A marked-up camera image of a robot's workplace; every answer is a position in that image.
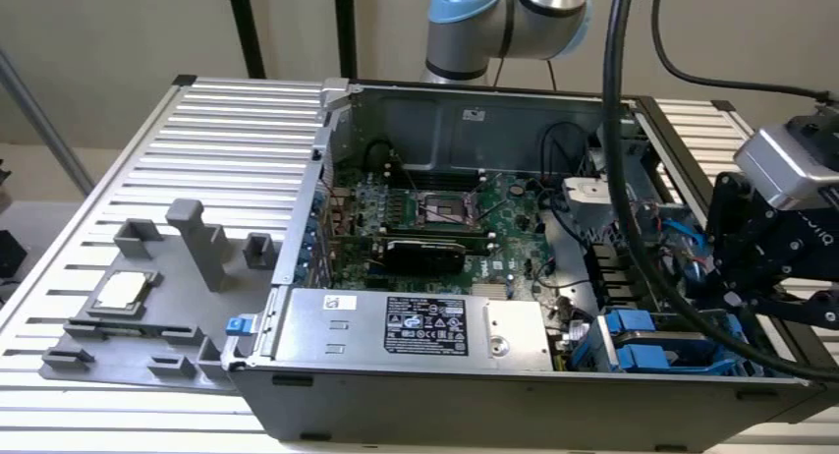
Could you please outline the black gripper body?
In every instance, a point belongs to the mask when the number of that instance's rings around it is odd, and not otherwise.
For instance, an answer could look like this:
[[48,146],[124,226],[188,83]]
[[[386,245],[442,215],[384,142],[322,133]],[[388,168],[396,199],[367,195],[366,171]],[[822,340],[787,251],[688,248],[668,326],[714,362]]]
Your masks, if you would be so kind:
[[838,210],[834,207],[779,210],[779,234],[792,257],[780,275],[838,282]]

